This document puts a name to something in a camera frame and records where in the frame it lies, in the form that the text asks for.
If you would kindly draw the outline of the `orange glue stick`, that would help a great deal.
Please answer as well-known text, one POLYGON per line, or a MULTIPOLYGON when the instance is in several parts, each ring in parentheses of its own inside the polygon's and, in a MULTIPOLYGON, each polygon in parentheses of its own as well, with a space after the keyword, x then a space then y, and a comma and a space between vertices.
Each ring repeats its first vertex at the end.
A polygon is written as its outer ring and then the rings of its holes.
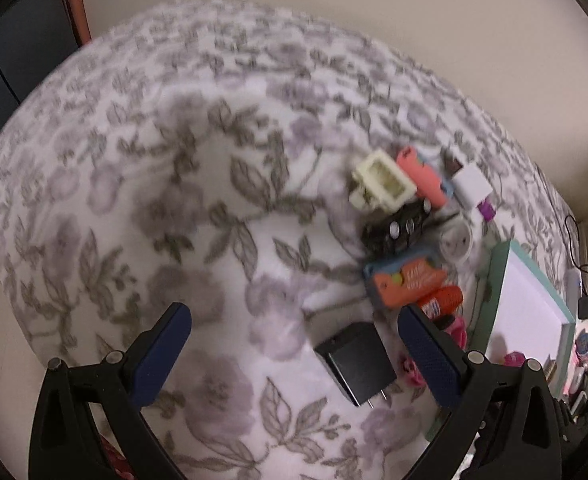
POLYGON ((421 298, 418 301, 418 307, 430 320, 436 320, 456 312, 462 302, 461 288, 457 285, 447 285, 421 298))

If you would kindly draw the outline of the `black power adapter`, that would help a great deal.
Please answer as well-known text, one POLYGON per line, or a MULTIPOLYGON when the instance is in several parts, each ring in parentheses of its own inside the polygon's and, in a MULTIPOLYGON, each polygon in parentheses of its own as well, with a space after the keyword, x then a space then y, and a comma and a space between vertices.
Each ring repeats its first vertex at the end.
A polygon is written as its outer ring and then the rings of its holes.
POLYGON ((397 378, 373 323, 349 324, 317 344, 315 354, 355 406, 369 403, 397 378))

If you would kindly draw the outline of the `large orange blue carrot knife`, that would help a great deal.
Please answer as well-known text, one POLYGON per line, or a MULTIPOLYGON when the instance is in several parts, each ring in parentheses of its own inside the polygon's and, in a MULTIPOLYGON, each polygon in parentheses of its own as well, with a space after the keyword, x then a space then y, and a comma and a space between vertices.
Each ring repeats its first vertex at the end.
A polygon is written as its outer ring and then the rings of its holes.
POLYGON ((405 307, 434 292, 448 271, 435 249, 419 246, 367 263, 362 276, 375 309, 383 310, 405 307))

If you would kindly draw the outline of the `purple lighter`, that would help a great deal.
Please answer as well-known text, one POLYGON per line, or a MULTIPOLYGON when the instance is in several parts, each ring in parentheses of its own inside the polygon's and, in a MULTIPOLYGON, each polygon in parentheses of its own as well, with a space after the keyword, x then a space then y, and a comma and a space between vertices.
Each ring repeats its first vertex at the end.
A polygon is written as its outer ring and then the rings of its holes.
POLYGON ((494 206, 492 206, 492 202, 488 200, 488 198, 485 198, 477 205, 477 210, 480 212, 484 222, 491 222, 494 220, 496 211, 494 206))

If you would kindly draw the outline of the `black toy car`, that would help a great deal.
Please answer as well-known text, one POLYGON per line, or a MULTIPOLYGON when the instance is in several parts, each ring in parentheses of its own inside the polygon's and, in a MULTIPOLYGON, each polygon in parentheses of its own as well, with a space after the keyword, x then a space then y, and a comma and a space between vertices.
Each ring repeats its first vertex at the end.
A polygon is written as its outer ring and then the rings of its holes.
POLYGON ((376 258, 396 255, 418 239, 431 213, 432 203, 427 198, 405 204, 394 214, 367 223, 361 231, 362 244, 376 258))

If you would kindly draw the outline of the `white charger cube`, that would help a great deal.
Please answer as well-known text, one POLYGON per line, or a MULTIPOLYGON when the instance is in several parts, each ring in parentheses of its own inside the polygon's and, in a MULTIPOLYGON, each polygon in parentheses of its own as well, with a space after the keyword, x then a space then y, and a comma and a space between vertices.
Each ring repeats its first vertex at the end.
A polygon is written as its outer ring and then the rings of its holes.
POLYGON ((492 185, 475 164, 461 167, 450 178, 454 195, 465 210, 472 210, 492 195, 492 185))

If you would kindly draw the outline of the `small orange blue carrot knife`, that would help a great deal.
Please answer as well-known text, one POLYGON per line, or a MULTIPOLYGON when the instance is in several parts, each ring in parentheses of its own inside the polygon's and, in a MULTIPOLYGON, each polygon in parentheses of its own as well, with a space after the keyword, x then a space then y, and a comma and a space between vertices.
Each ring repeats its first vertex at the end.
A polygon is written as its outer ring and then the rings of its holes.
POLYGON ((435 209, 448 205, 454 189, 450 182, 420 157, 412 146, 402 148, 396 164, 416 186, 416 195, 426 198, 435 209))

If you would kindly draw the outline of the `cream plastic hair claw clip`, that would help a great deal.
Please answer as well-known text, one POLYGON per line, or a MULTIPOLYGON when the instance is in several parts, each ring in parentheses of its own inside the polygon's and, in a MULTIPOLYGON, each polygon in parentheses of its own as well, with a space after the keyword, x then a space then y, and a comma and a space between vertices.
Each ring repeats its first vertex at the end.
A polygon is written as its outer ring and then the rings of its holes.
POLYGON ((352 170, 349 201, 356 209, 377 209, 394 214, 410 202, 418 188, 397 162, 383 150, 376 150, 352 170))

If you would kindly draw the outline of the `teal white cardboard box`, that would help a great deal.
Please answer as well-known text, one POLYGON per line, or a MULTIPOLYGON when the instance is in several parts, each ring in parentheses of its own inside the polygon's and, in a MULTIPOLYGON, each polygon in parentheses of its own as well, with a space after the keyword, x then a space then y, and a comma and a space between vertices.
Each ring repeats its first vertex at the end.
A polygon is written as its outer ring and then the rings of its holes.
POLYGON ((534 260, 515 240, 490 253, 483 297, 466 330, 465 348, 500 364, 521 352, 546 366, 556 364, 549 380, 555 398, 563 396, 574 344, 576 318, 534 260))

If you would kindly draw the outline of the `blue round cartoon toy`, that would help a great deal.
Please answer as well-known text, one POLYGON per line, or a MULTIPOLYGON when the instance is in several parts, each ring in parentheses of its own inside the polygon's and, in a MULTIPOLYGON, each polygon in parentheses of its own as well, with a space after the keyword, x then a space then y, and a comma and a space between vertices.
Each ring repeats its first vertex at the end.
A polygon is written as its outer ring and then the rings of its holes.
POLYGON ((575 356, 577 364, 588 368, 588 332, 582 330, 575 340, 575 356))

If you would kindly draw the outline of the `white power strip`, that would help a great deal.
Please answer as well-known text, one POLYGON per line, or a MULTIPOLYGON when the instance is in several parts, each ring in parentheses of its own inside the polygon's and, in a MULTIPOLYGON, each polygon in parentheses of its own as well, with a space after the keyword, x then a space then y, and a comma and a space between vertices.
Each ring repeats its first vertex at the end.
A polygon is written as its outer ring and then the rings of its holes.
POLYGON ((565 302, 572 315, 577 316, 579 299, 582 296, 582 274, 576 268, 568 269, 564 276, 565 302))

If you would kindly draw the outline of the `floral fleece blanket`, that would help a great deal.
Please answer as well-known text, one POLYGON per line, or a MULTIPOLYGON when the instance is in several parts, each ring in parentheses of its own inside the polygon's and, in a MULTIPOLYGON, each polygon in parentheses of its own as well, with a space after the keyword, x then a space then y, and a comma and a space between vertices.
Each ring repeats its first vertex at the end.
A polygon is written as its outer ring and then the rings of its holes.
POLYGON ((41 362, 99 361, 175 301, 193 332, 145 417, 191 479, 393 479, 421 451, 428 392, 347 400, 315 344, 372 321, 352 168, 413 146, 480 167, 476 283, 516 240, 565 292, 567 204, 499 122, 386 44, 285 9, 161 4, 71 55, 0 131, 0 280, 41 362))

